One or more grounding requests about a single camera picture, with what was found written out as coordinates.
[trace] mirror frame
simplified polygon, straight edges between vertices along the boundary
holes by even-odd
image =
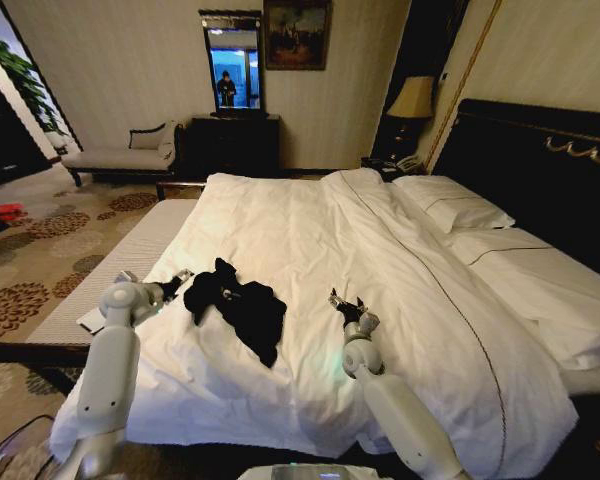
[[[216,116],[248,116],[248,115],[266,115],[264,108],[264,57],[262,52],[262,13],[260,10],[198,10],[202,21],[202,30],[204,32],[204,44],[207,49],[209,59],[209,75],[211,76],[211,91],[213,92],[213,101],[216,105],[216,111],[212,115]],[[211,43],[209,41],[209,30],[255,30],[256,47],[258,50],[258,91],[260,98],[259,108],[220,108],[218,95],[216,94],[215,74],[213,69],[213,58],[211,57]]]

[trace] white duvet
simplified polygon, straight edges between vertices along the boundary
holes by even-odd
[[[147,280],[222,257],[287,304],[278,359],[264,367],[217,312],[194,326],[182,297],[138,328],[142,352],[127,437],[234,443],[338,456],[390,448],[340,365],[335,287],[381,320],[373,339],[448,432],[475,477],[525,477],[576,421],[554,361],[472,281],[370,170],[321,181],[213,175]],[[65,458],[80,382],[53,427]]]

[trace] black headboard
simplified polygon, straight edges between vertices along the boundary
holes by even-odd
[[[600,113],[465,99],[433,173],[600,273]]]

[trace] painting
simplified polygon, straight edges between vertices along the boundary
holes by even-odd
[[[330,0],[266,0],[267,69],[324,70],[330,21]]]

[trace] black shirt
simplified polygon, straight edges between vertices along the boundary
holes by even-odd
[[[218,82],[216,87],[218,88],[218,93],[222,97],[221,105],[223,107],[233,107],[233,97],[236,94],[236,86],[233,81],[229,80],[226,82],[223,78]]]

